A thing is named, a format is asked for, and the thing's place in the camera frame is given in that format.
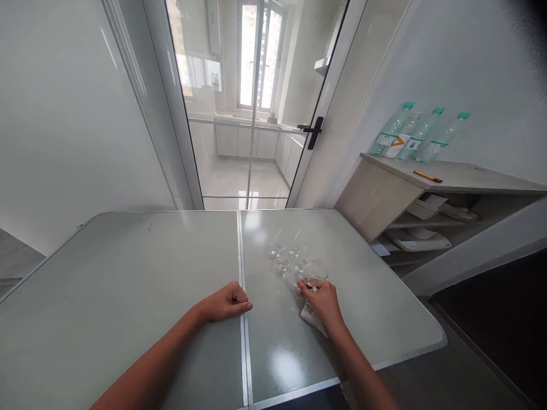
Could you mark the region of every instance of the white cloth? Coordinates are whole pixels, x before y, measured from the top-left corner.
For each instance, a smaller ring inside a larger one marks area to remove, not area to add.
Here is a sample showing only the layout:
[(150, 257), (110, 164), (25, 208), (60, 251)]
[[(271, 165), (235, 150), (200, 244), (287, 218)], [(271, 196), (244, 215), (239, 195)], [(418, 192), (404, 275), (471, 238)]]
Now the white cloth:
[(315, 314), (315, 312), (313, 311), (313, 308), (308, 302), (306, 302), (306, 304), (304, 305), (304, 308), (302, 309), (300, 316), (302, 319), (304, 319), (306, 322), (308, 322), (310, 325), (312, 325), (318, 331), (320, 331), (324, 337), (326, 337), (327, 339), (330, 339), (329, 334), (326, 332), (325, 326), (319, 320), (319, 317)]

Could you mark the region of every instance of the door handle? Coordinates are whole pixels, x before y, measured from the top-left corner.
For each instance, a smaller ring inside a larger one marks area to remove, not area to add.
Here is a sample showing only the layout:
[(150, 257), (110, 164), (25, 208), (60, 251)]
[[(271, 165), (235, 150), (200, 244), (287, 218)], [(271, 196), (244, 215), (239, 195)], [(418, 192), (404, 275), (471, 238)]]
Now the door handle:
[(300, 128), (302, 131), (307, 133), (312, 133), (311, 137), (309, 138), (309, 144), (308, 149), (315, 148), (315, 143), (317, 142), (317, 137), (319, 136), (319, 133), (322, 131), (321, 125), (323, 124), (323, 117), (317, 117), (315, 120), (315, 127), (309, 128), (306, 125), (297, 125), (297, 128)]

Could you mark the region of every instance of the pen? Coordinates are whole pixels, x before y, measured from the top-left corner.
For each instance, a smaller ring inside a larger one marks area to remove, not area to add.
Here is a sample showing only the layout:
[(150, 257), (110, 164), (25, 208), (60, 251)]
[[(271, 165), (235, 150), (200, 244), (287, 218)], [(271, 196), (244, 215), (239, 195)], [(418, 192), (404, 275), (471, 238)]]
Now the pen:
[(433, 182), (436, 182), (436, 183), (441, 183), (441, 182), (443, 182), (442, 179), (432, 177), (432, 176), (427, 175), (427, 174), (424, 174), (423, 172), (420, 172), (420, 171), (418, 171), (418, 170), (414, 171), (414, 174), (419, 175), (420, 177), (427, 178), (427, 179), (429, 179), (429, 180), (431, 180), (431, 181), (433, 181)]

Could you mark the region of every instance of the white table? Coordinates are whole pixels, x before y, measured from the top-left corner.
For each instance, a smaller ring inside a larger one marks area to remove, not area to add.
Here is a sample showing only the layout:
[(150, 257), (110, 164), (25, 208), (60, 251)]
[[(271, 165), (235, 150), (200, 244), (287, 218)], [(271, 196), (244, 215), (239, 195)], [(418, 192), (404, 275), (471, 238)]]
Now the white table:
[(437, 321), (334, 210), (113, 212), (91, 219), (0, 302), (0, 397), (88, 408), (201, 298), (239, 279), (254, 308), (206, 326), (165, 408), (267, 406), (339, 382), (330, 342), (269, 260), (302, 229), (374, 368), (446, 344)]

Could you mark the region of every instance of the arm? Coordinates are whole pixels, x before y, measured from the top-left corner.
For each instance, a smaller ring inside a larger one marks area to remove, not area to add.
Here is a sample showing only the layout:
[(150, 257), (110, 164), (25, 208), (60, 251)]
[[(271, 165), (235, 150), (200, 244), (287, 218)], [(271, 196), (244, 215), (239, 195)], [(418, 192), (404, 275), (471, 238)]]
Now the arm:
[(298, 281), (298, 287), (336, 345), (359, 406), (363, 409), (398, 410), (399, 406), (346, 327), (334, 285), (322, 281), (317, 286), (317, 293), (309, 290), (302, 281)]
[(251, 310), (247, 295), (237, 282), (193, 306), (165, 336), (137, 360), (91, 407), (91, 410), (157, 408), (168, 390), (191, 340), (201, 327)]

